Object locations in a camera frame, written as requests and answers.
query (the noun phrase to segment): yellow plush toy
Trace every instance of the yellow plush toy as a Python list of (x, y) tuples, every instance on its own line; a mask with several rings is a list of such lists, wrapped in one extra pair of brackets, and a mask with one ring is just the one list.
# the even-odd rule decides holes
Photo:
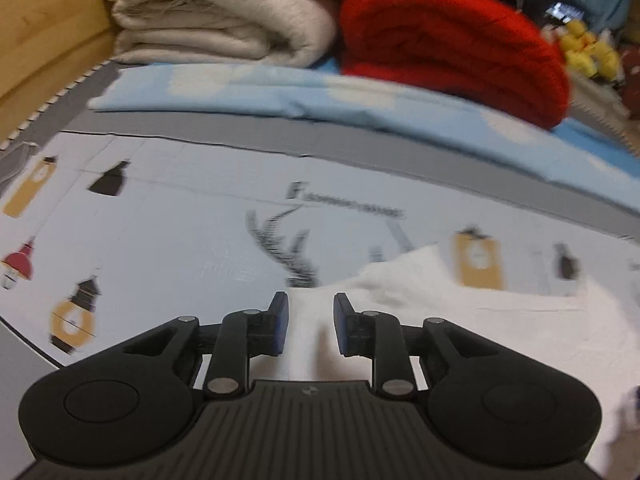
[(587, 78), (591, 78), (598, 74), (598, 67), (596, 66), (596, 63), (591, 59), (591, 56), (585, 52), (567, 50), (564, 53), (564, 59), (566, 60), (567, 66)]
[(620, 56), (606, 41), (599, 41), (588, 31), (584, 22), (571, 20), (564, 30), (556, 29), (556, 34), (569, 68), (589, 78), (600, 75), (609, 82), (618, 78)]

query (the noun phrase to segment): metal pin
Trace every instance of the metal pin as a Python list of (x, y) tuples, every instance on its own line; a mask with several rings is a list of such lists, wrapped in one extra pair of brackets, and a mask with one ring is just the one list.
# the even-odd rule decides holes
[(238, 389), (238, 382), (231, 377), (218, 377), (207, 383), (207, 389), (215, 394), (230, 394)]
[(391, 379), (382, 384), (382, 390), (394, 397), (401, 397), (410, 394), (414, 386), (404, 379)]

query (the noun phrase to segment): red lamp print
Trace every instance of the red lamp print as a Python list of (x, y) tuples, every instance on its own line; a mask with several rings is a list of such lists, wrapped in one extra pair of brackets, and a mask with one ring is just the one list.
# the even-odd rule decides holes
[(14, 288), (18, 282), (18, 278), (30, 280), (33, 276), (33, 267), (31, 267), (31, 253), (33, 253), (32, 238), (25, 243), (17, 253), (9, 254), (2, 264), (5, 267), (4, 276), (2, 277), (2, 287), (6, 290)]

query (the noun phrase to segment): gray stripe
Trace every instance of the gray stripe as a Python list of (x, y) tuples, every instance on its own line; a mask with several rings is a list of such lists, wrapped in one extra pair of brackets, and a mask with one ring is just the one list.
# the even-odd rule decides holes
[(15, 478), (31, 462), (33, 455), (18, 425), (18, 404), (25, 391), (42, 376), (55, 370), (40, 355), (20, 341), (0, 322), (0, 478)]
[(462, 153), (363, 128), (225, 114), (86, 110), (65, 131), (163, 137), (314, 156), (464, 189), (608, 234), (640, 240), (640, 216), (603, 199)]

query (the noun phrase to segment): light blue sheet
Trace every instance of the light blue sheet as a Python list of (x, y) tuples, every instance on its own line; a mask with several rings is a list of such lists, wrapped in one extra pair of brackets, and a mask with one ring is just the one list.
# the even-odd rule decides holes
[(640, 180), (531, 124), (438, 92), (259, 64), (129, 68), (94, 110), (220, 112), (383, 130), (460, 150), (640, 212)]
[(552, 133), (564, 142), (593, 153), (612, 166), (640, 178), (640, 158), (635, 158), (620, 143), (585, 124), (575, 119), (565, 119), (553, 129)]

